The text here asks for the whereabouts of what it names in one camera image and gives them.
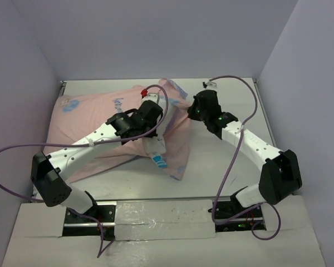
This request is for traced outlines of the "white pillow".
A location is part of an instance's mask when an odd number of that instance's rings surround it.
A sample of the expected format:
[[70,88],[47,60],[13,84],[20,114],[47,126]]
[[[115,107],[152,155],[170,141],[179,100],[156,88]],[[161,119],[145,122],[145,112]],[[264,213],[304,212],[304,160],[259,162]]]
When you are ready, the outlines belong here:
[[164,169],[168,165],[163,159],[163,154],[166,153],[165,141],[162,137],[142,138],[145,153],[152,159],[157,167]]

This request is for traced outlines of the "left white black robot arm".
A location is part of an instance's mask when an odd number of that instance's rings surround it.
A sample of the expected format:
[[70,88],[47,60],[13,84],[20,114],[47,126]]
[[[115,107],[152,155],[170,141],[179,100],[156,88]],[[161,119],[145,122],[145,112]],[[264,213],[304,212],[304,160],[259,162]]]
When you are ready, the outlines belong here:
[[113,115],[99,128],[72,145],[45,155],[39,152],[32,160],[31,180],[48,207],[62,205],[77,211],[84,221],[98,214],[94,198],[67,183],[67,179],[84,164],[117,146],[142,137],[156,136],[168,108],[152,100],[143,101],[138,109]]

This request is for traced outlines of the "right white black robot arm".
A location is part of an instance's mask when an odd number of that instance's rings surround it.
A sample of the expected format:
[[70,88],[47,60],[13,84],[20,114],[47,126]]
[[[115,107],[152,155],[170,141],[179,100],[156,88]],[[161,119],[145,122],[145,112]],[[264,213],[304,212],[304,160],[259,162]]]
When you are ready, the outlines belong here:
[[188,117],[204,122],[209,132],[235,147],[241,143],[239,151],[261,171],[256,184],[230,197],[234,216],[244,217],[255,204],[275,205],[302,187],[296,154],[292,150],[282,151],[244,129],[237,117],[222,111],[216,91],[204,90],[195,95]]

